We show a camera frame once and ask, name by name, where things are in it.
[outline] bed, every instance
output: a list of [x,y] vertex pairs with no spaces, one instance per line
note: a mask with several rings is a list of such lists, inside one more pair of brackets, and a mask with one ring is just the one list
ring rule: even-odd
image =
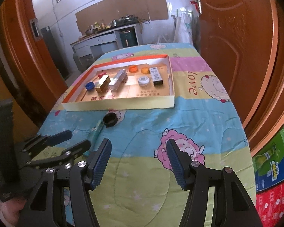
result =
[[[182,151],[206,167],[230,166],[252,200],[255,179],[248,141],[238,114],[219,79],[190,44],[142,45],[109,52],[94,64],[132,56],[168,54],[175,88],[175,107],[152,110],[67,112],[61,102],[81,76],[61,96],[39,134],[71,130],[73,137],[46,148],[36,159],[57,156],[84,139],[90,139],[108,112],[118,123],[103,128],[93,150],[108,138],[112,153],[101,184],[90,193],[100,226],[179,226],[188,192],[177,185],[166,153],[175,139]],[[70,195],[64,189],[67,221],[73,223]],[[214,189],[210,188],[205,226],[211,225]]]

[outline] white tiled wall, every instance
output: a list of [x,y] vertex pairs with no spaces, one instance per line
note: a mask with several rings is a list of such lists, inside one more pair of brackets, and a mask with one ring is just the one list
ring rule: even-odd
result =
[[[70,72],[76,71],[77,67],[73,60],[73,50],[71,43],[76,41],[81,33],[76,24],[75,14],[102,0],[33,0],[33,6],[40,28],[50,26],[62,57],[67,63]],[[169,15],[176,14],[176,10],[191,6],[192,0],[166,0]],[[168,20],[151,21],[149,25],[143,24],[143,43],[151,44],[158,41],[162,35],[166,40],[172,41],[174,36],[173,18]]]

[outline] yellow bottle cap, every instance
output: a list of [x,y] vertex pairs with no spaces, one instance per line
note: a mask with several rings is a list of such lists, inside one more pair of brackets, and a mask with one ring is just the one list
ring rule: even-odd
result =
[[149,74],[149,73],[150,73],[150,72],[149,72],[149,67],[142,67],[141,72],[142,72],[143,74]]

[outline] blue bottle cap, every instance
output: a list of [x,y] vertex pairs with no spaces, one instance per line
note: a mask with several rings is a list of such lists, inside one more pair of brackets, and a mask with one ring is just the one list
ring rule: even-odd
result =
[[85,88],[86,88],[87,90],[92,90],[94,87],[95,87],[94,82],[88,82],[88,83],[85,85]]

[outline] black bottle cap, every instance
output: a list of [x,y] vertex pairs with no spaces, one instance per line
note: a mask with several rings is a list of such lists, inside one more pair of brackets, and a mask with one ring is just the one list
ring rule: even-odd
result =
[[111,127],[117,124],[118,117],[115,113],[108,113],[103,118],[103,123],[106,125],[106,127]]

